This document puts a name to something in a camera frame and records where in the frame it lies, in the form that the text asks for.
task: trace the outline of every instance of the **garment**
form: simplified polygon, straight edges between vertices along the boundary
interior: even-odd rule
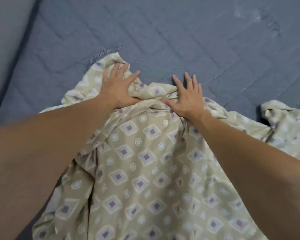
[[[115,62],[124,63],[118,53],[98,61],[61,106],[45,111],[97,96],[103,69],[109,74]],[[91,136],[34,225],[33,238],[265,239],[199,131],[160,101],[177,99],[176,87],[147,86],[137,78],[129,93],[144,101],[115,110]],[[300,109],[263,104],[269,127],[204,101],[214,117],[300,160]]]

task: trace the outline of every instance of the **person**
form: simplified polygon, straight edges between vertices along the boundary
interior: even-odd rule
[[[90,100],[0,127],[0,239],[14,239],[44,205],[57,179],[89,137],[116,108],[140,100],[128,93],[139,71],[106,70]],[[163,99],[202,134],[253,220],[270,240],[300,239],[300,161],[246,135],[204,110],[202,87],[174,75],[178,103]]]

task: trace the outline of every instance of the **patterned garment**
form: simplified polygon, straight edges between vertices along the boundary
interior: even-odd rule
[[[61,106],[44,111],[97,96],[103,70],[110,73],[115,62],[125,63],[118,53],[98,61]],[[131,84],[130,95],[144,101],[115,110],[91,136],[33,226],[33,239],[265,239],[198,129],[160,101],[177,99],[176,90],[138,78]],[[204,101],[214,117],[300,160],[300,109],[263,104],[268,127]]]

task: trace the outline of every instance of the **gray mattress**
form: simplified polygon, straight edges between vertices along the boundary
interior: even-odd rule
[[[42,0],[0,125],[60,104],[117,46],[147,84],[195,73],[204,96],[252,119],[271,99],[300,107],[300,0]]]

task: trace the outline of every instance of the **person's right hand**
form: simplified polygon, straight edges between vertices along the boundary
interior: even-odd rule
[[[200,120],[205,114],[210,115],[210,113],[204,110],[202,88],[201,84],[197,83],[196,76],[193,75],[191,79],[188,73],[185,72],[184,77],[187,81],[187,89],[184,88],[182,82],[175,75],[172,76],[179,90],[179,102],[175,103],[169,99],[163,99],[162,102],[179,116],[194,122],[195,120]]]

